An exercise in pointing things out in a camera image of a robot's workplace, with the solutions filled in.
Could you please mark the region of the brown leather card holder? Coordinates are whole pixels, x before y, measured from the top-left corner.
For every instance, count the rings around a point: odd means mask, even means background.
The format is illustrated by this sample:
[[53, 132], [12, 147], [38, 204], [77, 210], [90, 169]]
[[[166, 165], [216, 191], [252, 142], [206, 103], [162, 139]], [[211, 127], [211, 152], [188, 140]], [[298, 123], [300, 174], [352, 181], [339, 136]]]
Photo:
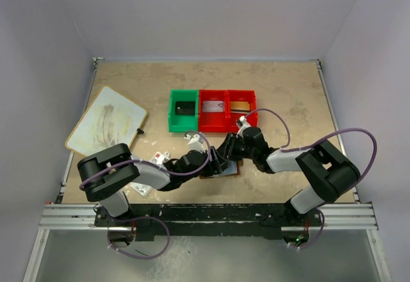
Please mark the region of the brown leather card holder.
[[223, 173], [216, 175], [216, 176], [212, 176], [210, 174], [210, 166], [207, 167], [207, 169], [199, 176], [201, 179], [208, 179], [208, 178], [219, 178], [219, 177], [226, 177], [226, 176], [235, 176], [235, 175], [239, 175], [240, 173], [240, 162], [234, 162], [231, 160], [229, 161], [229, 167], [223, 171]]

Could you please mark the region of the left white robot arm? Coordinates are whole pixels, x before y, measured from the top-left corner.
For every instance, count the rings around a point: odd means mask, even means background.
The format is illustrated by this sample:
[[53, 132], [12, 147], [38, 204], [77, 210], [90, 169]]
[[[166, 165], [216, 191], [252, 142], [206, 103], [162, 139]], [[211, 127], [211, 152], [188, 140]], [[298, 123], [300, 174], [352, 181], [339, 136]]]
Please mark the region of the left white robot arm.
[[131, 217], [128, 199], [121, 192], [129, 183], [168, 192], [193, 178], [221, 174], [228, 166], [229, 162], [213, 146], [207, 151], [190, 150], [179, 159], [155, 164], [133, 158], [126, 144], [109, 147], [77, 164], [79, 189], [85, 192], [87, 201], [99, 203], [107, 215], [119, 219]]

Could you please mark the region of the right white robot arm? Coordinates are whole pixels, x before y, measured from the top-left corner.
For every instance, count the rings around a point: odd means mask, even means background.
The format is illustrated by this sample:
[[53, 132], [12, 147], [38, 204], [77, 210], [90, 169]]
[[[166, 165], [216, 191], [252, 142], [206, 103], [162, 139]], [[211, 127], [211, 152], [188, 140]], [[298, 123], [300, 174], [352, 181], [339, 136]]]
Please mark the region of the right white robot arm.
[[228, 134], [217, 153], [235, 162], [250, 159], [267, 174], [302, 172], [309, 185], [284, 204], [294, 216], [335, 202], [361, 177], [358, 168], [328, 140], [307, 149], [285, 151], [270, 147], [257, 127], [246, 128], [239, 135]]

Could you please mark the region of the gold card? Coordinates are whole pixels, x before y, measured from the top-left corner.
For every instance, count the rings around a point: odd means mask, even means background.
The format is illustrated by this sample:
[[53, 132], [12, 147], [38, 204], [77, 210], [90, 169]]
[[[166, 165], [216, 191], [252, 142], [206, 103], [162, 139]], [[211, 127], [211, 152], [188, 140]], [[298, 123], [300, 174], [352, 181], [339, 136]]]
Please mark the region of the gold card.
[[230, 109], [232, 113], [249, 113], [250, 104], [247, 101], [231, 101]]

